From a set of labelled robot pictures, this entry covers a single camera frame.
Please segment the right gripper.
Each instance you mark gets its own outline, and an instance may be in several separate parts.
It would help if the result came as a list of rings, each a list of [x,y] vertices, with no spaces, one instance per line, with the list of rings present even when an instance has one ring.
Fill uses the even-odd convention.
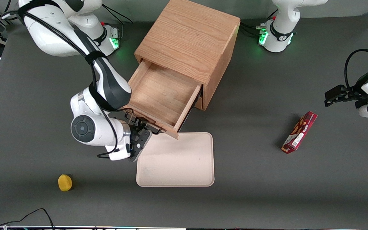
[[[137,121],[136,116],[130,116],[127,121],[129,127],[124,127],[116,149],[114,150],[114,146],[106,146],[107,155],[112,161],[127,159],[129,162],[136,162],[152,137],[152,132],[148,128],[148,120],[139,119]]]

